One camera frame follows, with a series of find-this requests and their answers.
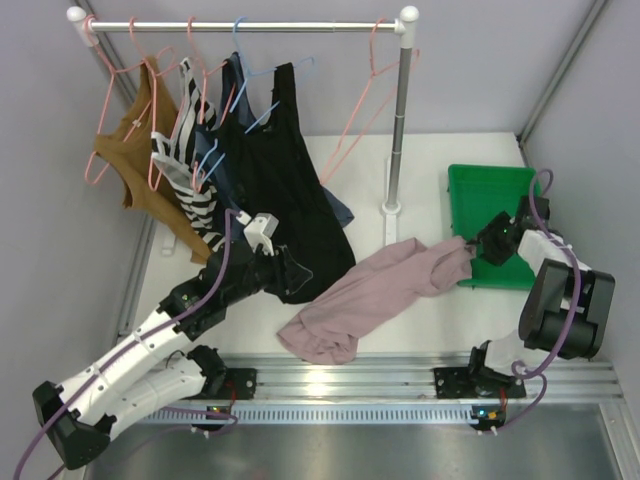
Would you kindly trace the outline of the pink tank top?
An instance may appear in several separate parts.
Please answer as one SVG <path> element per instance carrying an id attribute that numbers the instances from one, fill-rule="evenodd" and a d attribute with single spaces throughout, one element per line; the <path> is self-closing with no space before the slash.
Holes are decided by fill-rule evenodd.
<path id="1" fill-rule="evenodd" d="M 276 334 L 291 354 L 312 364 L 343 365 L 359 340 L 420 298 L 469 279 L 476 247 L 455 236 L 427 247 L 410 238 L 358 262 Z"/>

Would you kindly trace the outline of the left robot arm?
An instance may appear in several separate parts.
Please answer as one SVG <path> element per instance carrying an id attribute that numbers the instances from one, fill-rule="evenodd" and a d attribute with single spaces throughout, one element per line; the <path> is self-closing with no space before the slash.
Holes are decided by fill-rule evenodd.
<path id="1" fill-rule="evenodd" d="M 163 372 L 155 367 L 221 323 L 228 307 L 261 291 L 288 296 L 312 277 L 284 246 L 233 242 L 212 254 L 102 358 L 33 391 L 38 421 L 63 465 L 88 465 L 131 425 L 177 400 L 220 394 L 227 368 L 214 348 L 198 346 Z"/>

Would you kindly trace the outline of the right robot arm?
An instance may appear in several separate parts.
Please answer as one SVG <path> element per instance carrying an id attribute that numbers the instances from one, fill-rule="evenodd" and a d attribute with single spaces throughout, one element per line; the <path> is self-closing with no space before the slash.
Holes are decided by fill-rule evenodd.
<path id="1" fill-rule="evenodd" d="M 471 241 L 489 264 L 501 266 L 516 255 L 535 276 L 517 330 L 471 350 L 466 382 L 478 396 L 509 390 L 529 376 L 518 358 L 523 349 L 547 352 L 545 369 L 556 358 L 592 359 L 601 348 L 615 279 L 579 261 L 548 229 L 549 217 L 548 199 L 523 196 L 515 215 L 499 213 Z"/>

